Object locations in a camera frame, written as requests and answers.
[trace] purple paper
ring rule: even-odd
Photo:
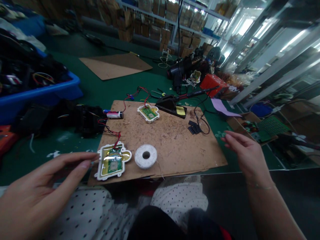
[[[239,114],[236,114],[236,113],[232,113],[232,112],[229,112],[226,107],[223,105],[223,102],[221,101],[221,99],[217,99],[217,98],[212,98],[211,99],[211,102],[213,104],[213,107],[219,111],[219,112],[222,112],[224,113],[225,115],[229,116],[229,117],[242,117],[241,115]]]

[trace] cork board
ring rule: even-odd
[[[102,81],[152,69],[132,53],[79,59]]]
[[[227,165],[212,131],[208,135],[202,133],[192,135],[187,129],[189,120],[196,122],[194,107],[186,106],[188,110],[185,119],[159,110],[160,118],[148,124],[137,112],[141,104],[143,103],[126,101],[127,109],[124,112],[124,119],[110,119],[107,122],[112,131],[121,131],[120,141],[133,154],[131,160],[126,163],[125,172],[121,177],[115,176],[106,181],[98,181],[94,177],[98,171],[98,163],[95,163],[90,173],[89,186],[149,176],[161,177],[161,173],[163,176],[190,174]],[[118,111],[119,109],[123,109],[123,101],[115,100],[111,110]],[[201,116],[201,109],[197,108],[196,113]],[[104,133],[98,150],[106,144],[114,144],[116,140],[117,137]],[[134,161],[135,150],[143,144],[153,145],[158,153],[158,163],[155,162],[149,169],[140,169]]]

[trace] left hand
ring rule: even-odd
[[[91,161],[98,158],[88,152],[62,154],[13,182],[0,198],[1,238],[42,237],[62,213]],[[53,189],[55,181],[63,177],[67,178]]]

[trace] white spool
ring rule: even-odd
[[[150,144],[141,145],[134,154],[134,161],[142,169],[151,168],[156,160],[157,150]]]

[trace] pliers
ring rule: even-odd
[[[157,93],[157,94],[161,95],[162,97],[164,97],[166,95],[166,93],[164,91],[162,91],[160,88],[157,88],[157,89],[162,93],[159,93],[159,92],[156,92],[156,91],[153,91],[153,90],[151,92]],[[160,98],[160,97],[157,97],[157,96],[154,96],[154,95],[151,95],[151,97],[157,98],[157,99]]]

